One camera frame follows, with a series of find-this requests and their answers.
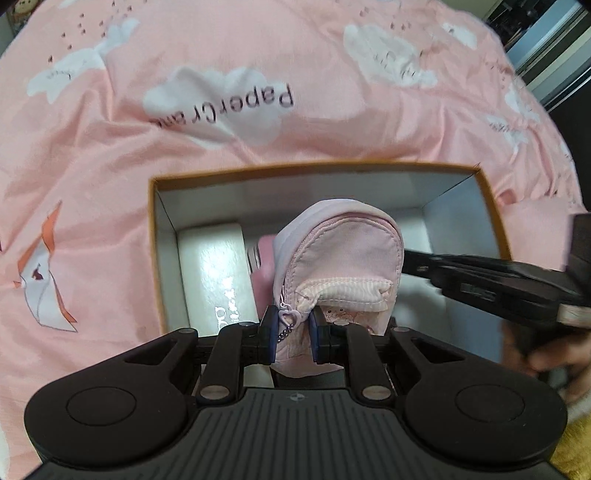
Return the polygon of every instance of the bed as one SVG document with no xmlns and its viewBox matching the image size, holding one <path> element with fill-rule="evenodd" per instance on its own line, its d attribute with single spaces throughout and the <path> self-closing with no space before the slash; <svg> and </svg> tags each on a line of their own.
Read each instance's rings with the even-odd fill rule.
<svg viewBox="0 0 591 480">
<path fill-rule="evenodd" d="M 42 385 L 162 334 L 148 181 L 253 164 L 480 165 L 516 260 L 561 268 L 569 149 L 496 35 L 428 0 L 46 0 L 0 59 L 0 477 Z M 591 478 L 591 420 L 555 463 Z"/>
</svg>

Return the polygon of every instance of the pink zipper pouch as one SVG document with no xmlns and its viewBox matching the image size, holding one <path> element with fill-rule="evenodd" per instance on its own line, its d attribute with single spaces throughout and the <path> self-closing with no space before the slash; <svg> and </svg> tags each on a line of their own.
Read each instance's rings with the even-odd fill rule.
<svg viewBox="0 0 591 480">
<path fill-rule="evenodd" d="M 289 377 L 333 371 L 316 365 L 305 325 L 322 307 L 328 322 L 342 319 L 383 335 L 396 301 L 404 244 L 383 211 L 349 199 L 309 207 L 273 241 L 274 303 L 280 309 L 273 368 Z"/>
</svg>

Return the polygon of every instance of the open box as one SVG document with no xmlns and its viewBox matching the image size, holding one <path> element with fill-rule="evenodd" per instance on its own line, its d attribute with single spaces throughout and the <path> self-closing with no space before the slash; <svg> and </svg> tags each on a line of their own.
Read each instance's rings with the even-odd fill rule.
<svg viewBox="0 0 591 480">
<path fill-rule="evenodd" d="M 251 245 L 331 198 L 356 199 L 391 215 L 406 249 L 510 259 L 492 192 L 478 168 L 331 161 L 157 177 L 150 184 L 150 222 L 163 333 L 188 326 L 216 333 L 213 310 L 210 317 L 196 318 L 187 308 L 180 231 L 238 223 L 245 245 Z M 445 299 L 425 279 L 402 276 L 394 316 L 398 325 L 499 360 L 499 319 Z"/>
</svg>

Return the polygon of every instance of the finger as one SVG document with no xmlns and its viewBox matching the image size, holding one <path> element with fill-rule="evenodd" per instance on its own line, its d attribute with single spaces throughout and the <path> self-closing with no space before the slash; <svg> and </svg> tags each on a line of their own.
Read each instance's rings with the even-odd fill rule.
<svg viewBox="0 0 591 480">
<path fill-rule="evenodd" d="M 582 364 L 572 365 L 571 367 L 569 367 L 569 377 L 570 378 L 576 378 L 576 377 L 578 377 L 581 373 L 583 373 L 583 371 L 588 366 L 589 365 L 582 365 Z"/>
<path fill-rule="evenodd" d="M 501 364 L 513 371 L 521 372 L 531 377 L 537 375 L 537 372 L 528 365 L 519 350 L 512 345 L 503 345 Z"/>
<path fill-rule="evenodd" d="M 531 368 L 545 372 L 565 365 L 588 365 L 591 362 L 591 334 L 568 335 L 554 340 L 528 357 Z"/>
<path fill-rule="evenodd" d="M 571 404 L 581 399 L 591 390 L 591 365 L 588 365 L 571 383 L 566 387 L 564 401 Z"/>
<path fill-rule="evenodd" d="M 501 323 L 501 332 L 503 334 L 503 345 L 515 345 L 515 335 L 506 320 Z"/>
</svg>

